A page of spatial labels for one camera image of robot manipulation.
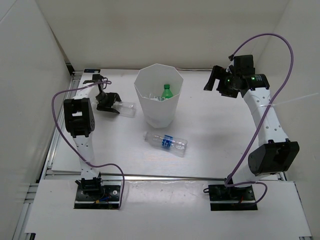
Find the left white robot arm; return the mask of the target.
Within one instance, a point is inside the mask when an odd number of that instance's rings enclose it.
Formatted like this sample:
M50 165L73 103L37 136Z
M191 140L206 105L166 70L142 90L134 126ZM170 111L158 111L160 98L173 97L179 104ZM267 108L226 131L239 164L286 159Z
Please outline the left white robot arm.
M92 144L92 132L95 130L95 118L89 93L95 87L90 86L90 84L96 84L97 86L98 92L95 100L97 101L96 109L98 111L120 114L113 106L116 103L120 103L121 98L118 93L104 92L104 89L109 84L108 79L98 73L94 73L91 80L83 82L86 88L78 90L73 98L66 99L63 102L65 128L72 136L80 161L80 180L76 183L85 195L96 201L106 194L105 188L102 186L101 173L93 167L95 154Z

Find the clear plastic bottle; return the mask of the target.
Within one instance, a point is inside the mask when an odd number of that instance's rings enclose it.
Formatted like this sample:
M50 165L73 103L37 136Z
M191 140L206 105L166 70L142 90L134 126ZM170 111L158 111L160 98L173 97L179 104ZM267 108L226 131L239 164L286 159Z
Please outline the clear plastic bottle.
M136 115L136 104L134 102L116 101L112 108L123 117L134 118Z

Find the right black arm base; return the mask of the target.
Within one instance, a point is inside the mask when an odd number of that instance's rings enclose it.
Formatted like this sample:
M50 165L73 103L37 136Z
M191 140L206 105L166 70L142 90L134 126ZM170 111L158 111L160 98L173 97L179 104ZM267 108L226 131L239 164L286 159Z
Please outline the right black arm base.
M224 184L209 184L203 189L209 194L211 211L257 211L252 185L225 187Z

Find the crushed green plastic bottle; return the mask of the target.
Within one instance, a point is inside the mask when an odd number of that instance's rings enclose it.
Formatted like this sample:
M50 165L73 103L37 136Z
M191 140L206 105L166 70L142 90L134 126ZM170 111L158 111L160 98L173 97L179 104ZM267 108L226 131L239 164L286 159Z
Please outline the crushed green plastic bottle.
M163 90L163 92L162 92L162 95L161 95L160 100L161 100L161 101L165 101L165 100L167 100L167 99L172 98L174 95L173 95L173 93L172 93L172 91L171 91L171 86L170 86L170 84L165 84L163 87L164 87L164 90Z

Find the clear bottle green blue label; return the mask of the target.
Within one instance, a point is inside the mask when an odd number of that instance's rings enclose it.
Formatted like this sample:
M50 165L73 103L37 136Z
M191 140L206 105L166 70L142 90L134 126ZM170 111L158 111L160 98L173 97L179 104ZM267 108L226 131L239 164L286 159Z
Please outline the clear bottle green blue label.
M154 92L147 92L142 95L146 99L150 99L157 102L162 102L165 98L161 95L155 94Z

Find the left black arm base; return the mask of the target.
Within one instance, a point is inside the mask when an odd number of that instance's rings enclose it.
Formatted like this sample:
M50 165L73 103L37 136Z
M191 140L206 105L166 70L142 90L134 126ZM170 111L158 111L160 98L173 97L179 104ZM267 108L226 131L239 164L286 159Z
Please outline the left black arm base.
M122 203L121 184L104 184L100 177L76 180L77 190L74 209L78 210L118 210Z

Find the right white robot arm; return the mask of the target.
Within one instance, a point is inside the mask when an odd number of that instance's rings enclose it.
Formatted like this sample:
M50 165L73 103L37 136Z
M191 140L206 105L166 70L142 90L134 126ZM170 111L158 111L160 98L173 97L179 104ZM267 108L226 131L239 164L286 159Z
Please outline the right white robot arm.
M252 115L258 148L247 149L243 156L247 163L239 163L227 177L224 193L230 200L238 199L243 188L251 186L265 176L286 172L296 158L300 146L284 132L272 105L270 84L265 74L256 73L252 55L236 56L227 67L215 65L204 87L224 97L241 96Z

